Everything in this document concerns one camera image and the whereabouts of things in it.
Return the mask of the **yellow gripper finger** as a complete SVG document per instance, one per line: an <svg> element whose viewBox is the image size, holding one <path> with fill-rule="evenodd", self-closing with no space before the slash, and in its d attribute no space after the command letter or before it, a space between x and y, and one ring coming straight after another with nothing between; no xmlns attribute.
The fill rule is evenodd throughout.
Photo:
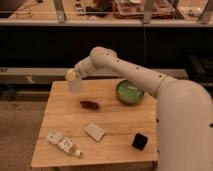
<svg viewBox="0 0 213 171"><path fill-rule="evenodd" d="M65 78L67 81L75 80L77 78L75 70L69 69L65 75Z"/></svg>

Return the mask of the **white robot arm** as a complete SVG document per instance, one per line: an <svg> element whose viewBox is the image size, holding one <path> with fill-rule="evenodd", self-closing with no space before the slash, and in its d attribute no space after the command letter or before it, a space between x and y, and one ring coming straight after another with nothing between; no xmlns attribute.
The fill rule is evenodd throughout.
<svg viewBox="0 0 213 171"><path fill-rule="evenodd" d="M120 59L95 47L66 73L74 82L109 68L157 99L156 171L213 171L213 99L200 84Z"/></svg>

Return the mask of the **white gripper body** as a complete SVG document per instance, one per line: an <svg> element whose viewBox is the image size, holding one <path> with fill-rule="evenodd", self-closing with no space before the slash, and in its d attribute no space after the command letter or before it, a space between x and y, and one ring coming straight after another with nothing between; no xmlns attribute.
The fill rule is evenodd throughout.
<svg viewBox="0 0 213 171"><path fill-rule="evenodd" d="M82 59L74 66L77 78L85 78L94 72L94 65L90 57Z"/></svg>

